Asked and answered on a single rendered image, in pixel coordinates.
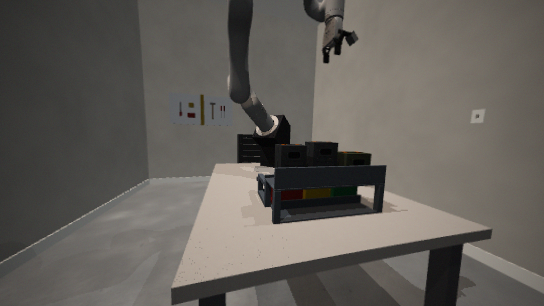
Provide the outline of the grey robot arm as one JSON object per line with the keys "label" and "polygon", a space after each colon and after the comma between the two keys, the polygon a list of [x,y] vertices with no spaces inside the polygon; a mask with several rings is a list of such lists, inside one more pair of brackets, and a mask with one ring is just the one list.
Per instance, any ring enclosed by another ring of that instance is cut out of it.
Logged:
{"label": "grey robot arm", "polygon": [[[344,19],[345,0],[303,0],[305,12],[317,22],[332,17]],[[270,116],[249,84],[248,49],[253,15],[253,0],[227,0],[229,76],[227,86],[230,98],[257,125],[259,136],[272,134],[279,125],[276,116]],[[230,86],[230,89],[229,89]],[[273,120],[271,120],[271,118]],[[258,128],[260,127],[260,129]]]}

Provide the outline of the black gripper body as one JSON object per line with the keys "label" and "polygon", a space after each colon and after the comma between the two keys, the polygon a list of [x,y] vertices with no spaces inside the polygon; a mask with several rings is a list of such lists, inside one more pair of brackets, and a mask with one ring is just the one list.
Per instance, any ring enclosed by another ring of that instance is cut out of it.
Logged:
{"label": "black gripper body", "polygon": [[333,40],[339,39],[339,36],[340,36],[340,34],[338,34],[339,29],[343,30],[342,18],[332,17],[326,21],[322,48],[326,48],[326,47],[331,47],[331,49],[334,48],[336,44]]}

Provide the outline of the black metal shelf rack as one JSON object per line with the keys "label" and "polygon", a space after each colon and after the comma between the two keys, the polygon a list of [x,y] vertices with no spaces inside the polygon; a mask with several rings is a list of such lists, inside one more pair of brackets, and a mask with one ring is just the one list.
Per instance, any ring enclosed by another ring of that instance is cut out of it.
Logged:
{"label": "black metal shelf rack", "polygon": [[[264,206],[272,208],[273,224],[282,224],[382,213],[385,177],[386,165],[367,165],[275,168],[274,174],[261,173],[256,180]],[[357,194],[281,200],[281,191],[374,185],[373,209],[362,204]]]}

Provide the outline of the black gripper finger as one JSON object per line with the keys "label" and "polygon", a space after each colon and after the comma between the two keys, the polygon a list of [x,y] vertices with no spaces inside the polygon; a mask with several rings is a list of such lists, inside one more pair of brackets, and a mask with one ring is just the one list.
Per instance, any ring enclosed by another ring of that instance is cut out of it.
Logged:
{"label": "black gripper finger", "polygon": [[334,39],[334,42],[336,44],[334,46],[334,54],[335,55],[341,55],[341,45],[342,45],[342,41],[344,39],[345,30],[338,30],[338,33],[341,33],[341,35],[340,35],[339,39]]}
{"label": "black gripper finger", "polygon": [[[328,50],[328,52],[326,52],[326,50]],[[329,52],[330,52],[330,50],[331,50],[331,47],[329,47],[329,48],[326,47],[325,49],[322,49],[322,51],[324,51],[324,52],[322,52],[324,54],[323,55],[323,63],[327,63],[327,64],[329,63]]]}

